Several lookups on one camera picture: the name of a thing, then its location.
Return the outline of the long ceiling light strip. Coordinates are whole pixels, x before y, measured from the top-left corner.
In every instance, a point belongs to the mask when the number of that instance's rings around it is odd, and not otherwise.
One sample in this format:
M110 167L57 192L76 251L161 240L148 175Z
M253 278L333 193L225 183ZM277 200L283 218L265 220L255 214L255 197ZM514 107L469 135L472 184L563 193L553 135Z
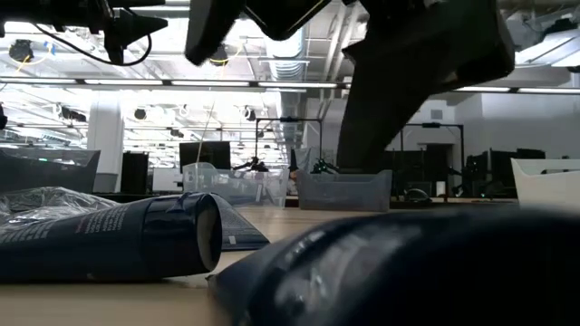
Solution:
M119 89L273 89L273 90L350 90L349 82L309 82L309 81L229 81L229 80L146 80L146 79L70 79L70 78L33 78L0 76L1 84L73 86L75 87L112 87ZM467 86L450 92L456 93L510 93L534 95L580 96L580 88L547 87L497 87Z

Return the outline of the black ceiling device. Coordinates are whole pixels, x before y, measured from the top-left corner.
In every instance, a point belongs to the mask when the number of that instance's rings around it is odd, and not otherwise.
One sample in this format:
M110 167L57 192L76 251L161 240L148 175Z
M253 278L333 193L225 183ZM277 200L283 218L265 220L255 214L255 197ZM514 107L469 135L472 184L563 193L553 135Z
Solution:
M25 39L16 39L10 46L8 55L17 62L30 62L34 58L32 42Z

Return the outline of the black disc in plastic bag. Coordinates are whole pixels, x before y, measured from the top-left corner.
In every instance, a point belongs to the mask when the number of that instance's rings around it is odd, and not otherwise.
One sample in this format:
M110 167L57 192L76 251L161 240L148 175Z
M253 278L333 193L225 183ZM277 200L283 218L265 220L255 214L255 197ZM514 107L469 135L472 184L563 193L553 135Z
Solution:
M0 233L118 205L110 199L64 187L36 187L0 193Z

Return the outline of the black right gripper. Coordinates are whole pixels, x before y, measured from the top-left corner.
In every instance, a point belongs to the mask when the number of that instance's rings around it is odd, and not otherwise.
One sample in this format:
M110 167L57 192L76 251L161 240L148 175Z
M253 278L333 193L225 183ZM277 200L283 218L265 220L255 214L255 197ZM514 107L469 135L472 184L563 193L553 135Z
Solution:
M379 171L385 148L433 94L515 70L498 0L358 0L364 38L343 49L354 64L339 134L342 171Z

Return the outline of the navy blue toiletry tube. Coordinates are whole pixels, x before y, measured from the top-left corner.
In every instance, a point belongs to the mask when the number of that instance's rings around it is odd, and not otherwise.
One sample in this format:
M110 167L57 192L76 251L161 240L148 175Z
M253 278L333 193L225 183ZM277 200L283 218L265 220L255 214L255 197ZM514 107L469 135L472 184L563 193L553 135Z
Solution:
M221 248L213 196L148 198L0 234L0 283L148 282L208 273Z
M222 223L224 252L255 251L270 244L269 240L245 219L225 198L210 193L217 203Z

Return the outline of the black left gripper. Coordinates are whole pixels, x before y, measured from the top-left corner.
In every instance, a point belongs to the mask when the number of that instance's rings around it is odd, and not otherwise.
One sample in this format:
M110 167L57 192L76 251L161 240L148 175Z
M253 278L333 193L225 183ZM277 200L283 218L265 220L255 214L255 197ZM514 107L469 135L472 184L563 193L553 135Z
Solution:
M106 45L129 45L168 26L162 18L141 16L128 11L109 21L107 0L0 0L0 32L7 22L85 26L104 30Z

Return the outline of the black cabinet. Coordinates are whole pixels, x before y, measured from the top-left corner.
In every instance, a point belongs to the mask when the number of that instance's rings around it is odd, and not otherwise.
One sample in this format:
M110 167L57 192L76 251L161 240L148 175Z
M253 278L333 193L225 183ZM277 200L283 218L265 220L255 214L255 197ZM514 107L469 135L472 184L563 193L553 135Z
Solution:
M148 154L125 152L122 158L121 192L144 195L147 189L148 169Z

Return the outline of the grey plastic bin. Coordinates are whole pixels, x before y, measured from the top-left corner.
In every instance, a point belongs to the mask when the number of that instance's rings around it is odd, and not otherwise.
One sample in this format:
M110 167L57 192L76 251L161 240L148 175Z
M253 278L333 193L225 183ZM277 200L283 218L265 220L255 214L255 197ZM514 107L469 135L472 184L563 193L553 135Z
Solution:
M304 210L387 212L392 171L378 174L310 174L297 171L299 207Z

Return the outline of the clear plastic bin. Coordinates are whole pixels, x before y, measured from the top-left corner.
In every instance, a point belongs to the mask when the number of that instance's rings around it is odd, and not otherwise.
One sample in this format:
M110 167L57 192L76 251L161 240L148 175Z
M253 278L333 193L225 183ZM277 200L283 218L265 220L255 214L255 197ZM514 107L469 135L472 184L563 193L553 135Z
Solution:
M213 193L232 206L285 207L289 171L217 169L209 163L193 163L182 168L185 192Z

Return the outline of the navy tube with pink lettering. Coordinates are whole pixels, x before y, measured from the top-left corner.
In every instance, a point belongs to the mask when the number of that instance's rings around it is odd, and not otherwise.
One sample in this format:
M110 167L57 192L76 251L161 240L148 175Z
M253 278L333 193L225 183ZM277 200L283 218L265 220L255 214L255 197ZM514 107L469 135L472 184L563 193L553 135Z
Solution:
M231 326L580 326L580 213L342 218L209 281Z

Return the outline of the silver ventilation duct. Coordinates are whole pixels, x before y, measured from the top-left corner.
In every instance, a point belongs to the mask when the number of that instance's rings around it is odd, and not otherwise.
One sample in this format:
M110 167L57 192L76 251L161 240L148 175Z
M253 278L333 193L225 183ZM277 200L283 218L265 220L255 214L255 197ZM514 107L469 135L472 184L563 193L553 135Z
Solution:
M303 82L308 62L302 37L285 41L266 41L266 56L271 79L276 82Z

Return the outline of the black robot rig frame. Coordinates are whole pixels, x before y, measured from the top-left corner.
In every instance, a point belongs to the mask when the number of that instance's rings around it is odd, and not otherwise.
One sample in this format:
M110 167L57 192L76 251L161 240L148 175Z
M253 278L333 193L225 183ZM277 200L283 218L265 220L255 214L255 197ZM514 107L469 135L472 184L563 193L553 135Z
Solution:
M404 153L404 140L405 140L405 132L404 129L406 127L421 127L422 129L440 129L440 128L446 128L449 131L449 128L457 128L459 130L459 138L460 138L460 142L459 142L459 147L460 147L460 166L461 169L463 169L465 167L465 131L464 131L464 125L463 124L448 124L448 123L439 123L439 122L422 122L422 123L407 123L399 132L400 134L400 153L401 153L401 159L403 157L403 153ZM457 170L453 170L451 172L451 168L448 169L448 175L454 176L460 176L461 180L463 180L463 176L462 173L460 171ZM443 202L447 203L449 202L449 198L450 195L454 195L453 190L455 189L455 187L447 187L446 188L446 192L445 195L443 196Z
M281 118L257 118L256 125L255 125L255 140L254 140L254 155L251 159L239 166L233 167L232 170L252 170L257 172L266 172L267 167L265 162L262 161L257 154L258 150L258 140L261 138L261 134L264 130L267 130L269 125L272 122L280 122L280 123L292 123L297 124L300 122L316 122L319 125L319 143L323 144L323 121L321 119L304 119L304 118L297 118L297 117L281 117ZM311 170L312 174L338 174L339 168L326 162L323 159L323 149L319 148L319 159L316 160L314 164L314 168Z

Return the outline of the white plastic bin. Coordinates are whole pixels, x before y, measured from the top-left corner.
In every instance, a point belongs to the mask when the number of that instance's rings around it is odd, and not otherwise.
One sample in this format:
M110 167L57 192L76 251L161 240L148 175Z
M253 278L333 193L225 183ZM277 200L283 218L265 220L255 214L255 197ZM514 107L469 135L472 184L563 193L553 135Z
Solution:
M580 159L512 158L518 203L580 211Z

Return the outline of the black office workstation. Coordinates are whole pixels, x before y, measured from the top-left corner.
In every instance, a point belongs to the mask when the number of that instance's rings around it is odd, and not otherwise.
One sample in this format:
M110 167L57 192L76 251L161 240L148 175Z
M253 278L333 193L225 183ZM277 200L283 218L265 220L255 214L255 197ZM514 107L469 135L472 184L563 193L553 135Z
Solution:
M490 149L475 156L468 156L464 169L468 194L482 198L517 198L511 159L545 157L546 153L541 149L515 151Z

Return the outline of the dark translucent plastic bin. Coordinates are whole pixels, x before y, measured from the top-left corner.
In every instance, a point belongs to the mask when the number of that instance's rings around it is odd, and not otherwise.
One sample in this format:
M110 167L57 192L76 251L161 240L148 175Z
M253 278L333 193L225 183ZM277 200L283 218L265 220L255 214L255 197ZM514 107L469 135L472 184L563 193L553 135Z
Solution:
M36 187L90 193L100 155L85 149L0 148L0 193Z

